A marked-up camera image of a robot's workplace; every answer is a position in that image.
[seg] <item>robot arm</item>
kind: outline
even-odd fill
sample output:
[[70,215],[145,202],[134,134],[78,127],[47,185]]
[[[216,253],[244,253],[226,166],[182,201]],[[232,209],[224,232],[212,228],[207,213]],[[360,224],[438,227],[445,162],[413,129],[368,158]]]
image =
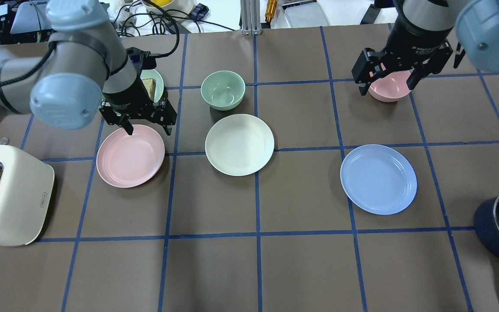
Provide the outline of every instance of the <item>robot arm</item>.
[[[154,103],[140,80],[142,69],[155,68],[155,59],[123,48],[97,0],[52,0],[47,16],[57,31],[49,39],[47,61],[0,61],[0,121],[8,114],[32,112],[52,126],[79,129],[99,110],[107,123],[118,124],[129,134],[130,119],[159,123],[170,134],[169,127],[176,122],[174,108],[168,101]],[[41,67],[33,75],[13,79],[36,64]],[[107,105],[100,106],[102,95]]]
[[499,0],[394,0],[394,5],[398,18],[386,47],[363,49],[352,69],[361,95],[395,71],[413,69],[410,90],[429,74],[440,73],[454,53],[446,40],[454,26],[473,65],[499,71]]

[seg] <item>tiled tabletop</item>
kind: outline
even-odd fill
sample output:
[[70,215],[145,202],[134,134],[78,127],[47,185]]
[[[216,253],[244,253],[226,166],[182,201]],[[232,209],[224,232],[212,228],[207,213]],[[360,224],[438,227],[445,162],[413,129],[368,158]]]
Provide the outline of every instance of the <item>tiled tabletop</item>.
[[[172,136],[151,125],[168,154],[133,189],[95,171],[115,130],[100,118],[77,131],[2,121],[0,138],[53,166],[58,188],[45,234],[0,247],[0,311],[499,311],[499,259],[473,229],[475,209],[499,194],[499,73],[465,59],[398,103],[361,97],[350,69],[388,33],[377,24],[183,36],[158,60],[178,109]],[[174,37],[123,43],[166,52]],[[44,49],[3,46],[0,59]],[[230,112],[199,94],[223,69],[248,86]],[[207,131],[234,113],[259,116],[275,136],[271,161],[251,176],[221,174],[204,155]],[[340,185],[345,154],[371,143],[416,171],[417,196],[396,215],[363,211]]]

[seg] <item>yellow object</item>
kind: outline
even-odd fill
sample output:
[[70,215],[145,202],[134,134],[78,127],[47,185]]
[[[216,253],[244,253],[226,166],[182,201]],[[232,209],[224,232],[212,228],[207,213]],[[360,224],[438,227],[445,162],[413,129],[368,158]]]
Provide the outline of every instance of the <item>yellow object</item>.
[[267,2],[267,9],[265,10],[265,22],[271,23],[271,20],[275,17],[276,10],[277,0],[269,0],[269,2]]
[[148,0],[147,2],[151,2],[154,4],[157,4],[158,6],[166,6],[167,4],[171,3],[172,0]]

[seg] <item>light blue plate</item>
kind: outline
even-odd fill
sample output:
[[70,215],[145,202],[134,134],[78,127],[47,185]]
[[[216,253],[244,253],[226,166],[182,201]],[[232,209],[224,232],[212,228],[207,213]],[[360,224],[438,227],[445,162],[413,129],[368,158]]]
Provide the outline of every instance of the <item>light blue plate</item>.
[[417,193],[417,177],[408,160],[376,144],[360,146],[344,158],[340,181],[356,205],[376,215],[404,210]]

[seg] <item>green bowl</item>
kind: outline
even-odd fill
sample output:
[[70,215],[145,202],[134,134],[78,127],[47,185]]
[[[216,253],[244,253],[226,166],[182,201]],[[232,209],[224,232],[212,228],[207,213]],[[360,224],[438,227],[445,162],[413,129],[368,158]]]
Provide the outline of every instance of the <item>green bowl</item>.
[[244,79],[233,71],[216,71],[201,84],[201,96],[218,111],[227,111],[238,106],[245,92]]

